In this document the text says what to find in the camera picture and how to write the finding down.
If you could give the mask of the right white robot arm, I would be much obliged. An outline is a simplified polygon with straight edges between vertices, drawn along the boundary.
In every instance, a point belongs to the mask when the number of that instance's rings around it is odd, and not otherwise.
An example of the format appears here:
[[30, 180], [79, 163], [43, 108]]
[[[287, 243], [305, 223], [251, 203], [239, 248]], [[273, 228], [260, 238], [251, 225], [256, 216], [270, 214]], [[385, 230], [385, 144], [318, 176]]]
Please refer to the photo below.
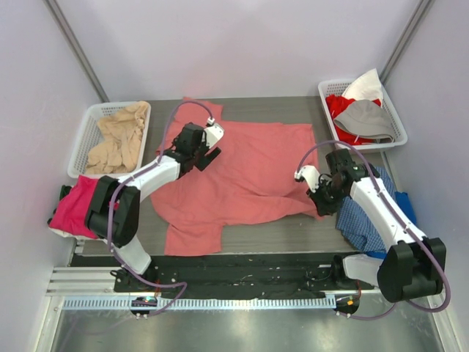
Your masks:
[[306, 182], [307, 195], [321, 216], [332, 215], [343, 208], [345, 199], [354, 201], [374, 225], [386, 250], [383, 258], [354, 254], [342, 259], [331, 271], [335, 287], [346, 290], [357, 280], [380, 289], [391, 303], [427, 296], [445, 297], [433, 312], [441, 312], [451, 300], [451, 287], [445, 274], [446, 246], [439, 238], [429, 238], [404, 212], [385, 189], [377, 170], [358, 153], [356, 163], [346, 146], [327, 154], [328, 179], [313, 165], [299, 163], [295, 180]]

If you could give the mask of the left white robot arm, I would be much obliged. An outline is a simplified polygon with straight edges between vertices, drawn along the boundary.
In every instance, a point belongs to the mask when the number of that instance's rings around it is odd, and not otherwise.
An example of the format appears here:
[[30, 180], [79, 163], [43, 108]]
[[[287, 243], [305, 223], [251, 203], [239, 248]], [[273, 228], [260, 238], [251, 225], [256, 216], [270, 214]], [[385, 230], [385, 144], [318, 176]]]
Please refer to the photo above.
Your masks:
[[84, 225], [109, 246], [139, 292], [151, 291], [158, 279], [156, 264], [136, 234], [141, 202], [192, 169], [205, 170], [221, 153], [217, 143], [223, 136], [224, 129], [217, 123], [202, 127], [190, 122], [153, 162], [127, 177], [98, 180]]

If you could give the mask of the salmon pink t shirt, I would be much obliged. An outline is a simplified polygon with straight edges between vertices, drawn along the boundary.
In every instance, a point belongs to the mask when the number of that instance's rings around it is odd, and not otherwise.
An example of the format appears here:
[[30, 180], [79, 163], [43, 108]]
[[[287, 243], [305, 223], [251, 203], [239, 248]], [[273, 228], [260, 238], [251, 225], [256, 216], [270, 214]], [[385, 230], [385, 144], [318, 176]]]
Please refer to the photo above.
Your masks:
[[298, 213], [317, 216], [307, 186], [294, 179], [301, 158], [318, 166], [311, 125], [233, 122], [223, 107], [189, 101], [178, 108], [164, 145], [187, 123], [204, 125], [214, 116], [224, 129], [221, 154], [204, 170], [192, 169], [151, 194], [155, 212], [169, 223], [164, 253], [200, 256], [222, 250], [225, 226], [261, 224]]

